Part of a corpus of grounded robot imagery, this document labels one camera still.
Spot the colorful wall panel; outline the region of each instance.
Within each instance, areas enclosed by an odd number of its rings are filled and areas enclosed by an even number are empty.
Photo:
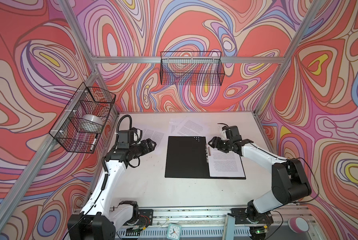
[[[221,50],[283,56],[310,0],[71,1],[96,56],[159,56]]]
[[[0,203],[89,74],[57,1],[0,1]],[[87,192],[113,121],[95,154],[55,147],[1,237],[63,233]]]
[[[252,111],[275,64],[225,64],[221,86],[160,84],[160,64],[101,64],[116,108],[133,111]]]
[[[114,120],[110,114],[93,154],[66,152],[60,145],[55,147],[3,229],[0,240],[64,237],[70,215],[84,205],[98,159],[112,137]]]
[[[279,155],[312,167],[326,237],[358,239],[358,1],[325,2],[260,119]]]

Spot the white table surface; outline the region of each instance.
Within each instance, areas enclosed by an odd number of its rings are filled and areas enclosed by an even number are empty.
[[[133,127],[149,126],[166,133],[162,149],[140,157],[137,168],[128,167],[115,187],[112,204],[134,200],[139,207],[193,207],[245,205],[271,189],[271,174],[255,162],[242,157],[246,175],[241,179],[180,179],[165,178],[168,126],[171,118],[190,117],[209,126],[210,136],[220,136],[222,125],[236,125],[243,139],[250,139],[268,149],[251,112],[225,113],[132,113]],[[128,129],[125,118],[119,130]],[[115,142],[114,134],[111,145]]]

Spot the black clipboard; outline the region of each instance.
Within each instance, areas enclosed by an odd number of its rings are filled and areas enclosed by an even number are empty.
[[[205,137],[168,137],[166,171],[169,178],[246,179],[210,177]]]

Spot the red wire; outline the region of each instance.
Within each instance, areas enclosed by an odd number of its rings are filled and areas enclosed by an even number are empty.
[[[148,218],[147,216],[144,216],[144,215],[141,215],[141,216],[146,220],[146,223],[147,223],[147,220],[148,220],[148,224],[151,223],[150,218]]]

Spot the vent grille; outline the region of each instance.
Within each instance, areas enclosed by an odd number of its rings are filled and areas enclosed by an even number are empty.
[[[223,227],[183,227],[181,231],[182,237],[222,237]],[[121,238],[134,238],[133,236],[126,236],[126,230],[122,229],[118,232]],[[140,232],[139,238],[161,237],[165,238],[167,235],[167,227],[148,227]],[[234,237],[250,237],[250,227],[235,227]]]

